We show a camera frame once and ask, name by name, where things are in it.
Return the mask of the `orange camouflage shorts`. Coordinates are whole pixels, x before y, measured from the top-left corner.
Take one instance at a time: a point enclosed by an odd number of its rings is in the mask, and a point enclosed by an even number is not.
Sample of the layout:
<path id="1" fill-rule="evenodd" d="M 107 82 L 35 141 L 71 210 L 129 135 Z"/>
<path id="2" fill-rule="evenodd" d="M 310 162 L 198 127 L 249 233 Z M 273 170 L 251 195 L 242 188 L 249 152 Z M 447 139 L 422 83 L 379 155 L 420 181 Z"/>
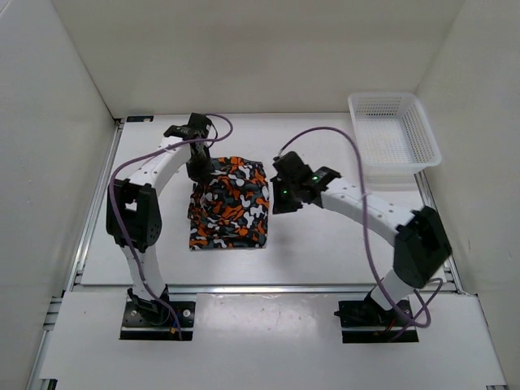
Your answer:
<path id="1" fill-rule="evenodd" d="M 270 190 L 262 162 L 239 156 L 211 160 L 188 205 L 192 250 L 262 249 L 267 245 Z"/>

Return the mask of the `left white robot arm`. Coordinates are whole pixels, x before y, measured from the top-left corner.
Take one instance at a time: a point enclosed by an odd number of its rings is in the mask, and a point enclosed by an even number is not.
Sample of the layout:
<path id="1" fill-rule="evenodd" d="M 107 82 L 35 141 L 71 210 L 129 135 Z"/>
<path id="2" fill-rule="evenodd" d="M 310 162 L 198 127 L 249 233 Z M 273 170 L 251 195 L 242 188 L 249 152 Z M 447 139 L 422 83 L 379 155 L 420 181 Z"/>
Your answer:
<path id="1" fill-rule="evenodd" d="M 127 259 L 133 286 L 128 297 L 151 326 L 180 328 L 158 266 L 155 244 L 162 231 L 159 195 L 186 166 L 192 179 L 210 168 L 208 116 L 192 113 L 185 125 L 171 125 L 158 148 L 115 169 L 107 189 L 106 231 Z"/>

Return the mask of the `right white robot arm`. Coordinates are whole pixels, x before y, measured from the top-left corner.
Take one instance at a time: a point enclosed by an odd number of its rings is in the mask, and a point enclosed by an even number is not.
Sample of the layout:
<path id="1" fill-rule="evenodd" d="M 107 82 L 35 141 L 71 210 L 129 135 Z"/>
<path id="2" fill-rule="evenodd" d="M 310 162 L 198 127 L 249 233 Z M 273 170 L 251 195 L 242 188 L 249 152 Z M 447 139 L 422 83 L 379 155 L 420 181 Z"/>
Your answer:
<path id="1" fill-rule="evenodd" d="M 391 270 L 361 301 L 347 303 L 338 316 L 354 327 L 376 327 L 408 317 L 398 302 L 423 288 L 453 250 L 436 210 L 407 210 L 365 194 L 329 167 L 312 170 L 293 151 L 276 157 L 272 178 L 276 214 L 295 212 L 304 204 L 336 212 L 362 225 L 393 248 Z"/>

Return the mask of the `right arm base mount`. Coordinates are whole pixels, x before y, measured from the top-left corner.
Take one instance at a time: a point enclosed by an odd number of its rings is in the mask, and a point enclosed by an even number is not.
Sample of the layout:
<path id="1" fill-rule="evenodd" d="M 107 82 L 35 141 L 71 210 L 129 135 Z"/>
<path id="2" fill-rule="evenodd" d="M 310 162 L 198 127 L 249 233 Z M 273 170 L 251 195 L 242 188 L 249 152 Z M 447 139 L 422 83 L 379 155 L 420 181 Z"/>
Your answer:
<path id="1" fill-rule="evenodd" d="M 418 343 L 414 327 L 394 310 L 379 313 L 364 301 L 339 301 L 334 315 L 340 319 L 343 344 Z"/>

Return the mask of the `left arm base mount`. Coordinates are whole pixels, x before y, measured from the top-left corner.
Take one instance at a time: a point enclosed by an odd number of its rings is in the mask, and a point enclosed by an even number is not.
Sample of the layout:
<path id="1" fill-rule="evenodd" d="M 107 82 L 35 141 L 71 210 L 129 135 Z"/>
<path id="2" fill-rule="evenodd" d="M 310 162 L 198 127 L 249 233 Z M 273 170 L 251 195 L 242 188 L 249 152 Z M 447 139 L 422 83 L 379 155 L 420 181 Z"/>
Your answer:
<path id="1" fill-rule="evenodd" d="M 119 338 L 121 340 L 160 340 L 160 341 L 191 341 L 196 314 L 195 301 L 170 301 L 180 321 L 181 336 L 178 325 L 169 310 L 163 306 L 159 313 L 146 312 L 130 298 L 127 299 Z"/>

